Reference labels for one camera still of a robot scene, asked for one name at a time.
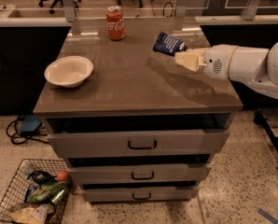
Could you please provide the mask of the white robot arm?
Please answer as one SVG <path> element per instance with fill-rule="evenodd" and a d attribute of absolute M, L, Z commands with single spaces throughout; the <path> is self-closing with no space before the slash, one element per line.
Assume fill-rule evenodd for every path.
<path fill-rule="evenodd" d="M 221 44 L 176 52 L 175 63 L 219 80 L 243 83 L 278 99 L 278 42 L 271 49 Z"/>

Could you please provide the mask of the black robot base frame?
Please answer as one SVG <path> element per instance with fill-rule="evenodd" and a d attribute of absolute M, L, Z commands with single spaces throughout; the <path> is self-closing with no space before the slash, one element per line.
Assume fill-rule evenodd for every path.
<path fill-rule="evenodd" d="M 254 123 L 261 126 L 267 136 L 270 138 L 273 147 L 278 154 L 278 137 L 276 137 L 264 115 L 260 111 L 255 112 Z"/>

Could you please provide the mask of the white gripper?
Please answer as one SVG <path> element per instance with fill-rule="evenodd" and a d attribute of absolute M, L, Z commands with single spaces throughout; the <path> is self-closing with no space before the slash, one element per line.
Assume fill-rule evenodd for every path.
<path fill-rule="evenodd" d="M 176 52 L 174 58 L 177 64 L 190 71 L 197 72 L 203 67 L 203 72 L 208 77 L 228 80 L 229 64 L 236 49 L 237 46 L 224 44 L 211 48 L 187 49 L 186 52 Z"/>

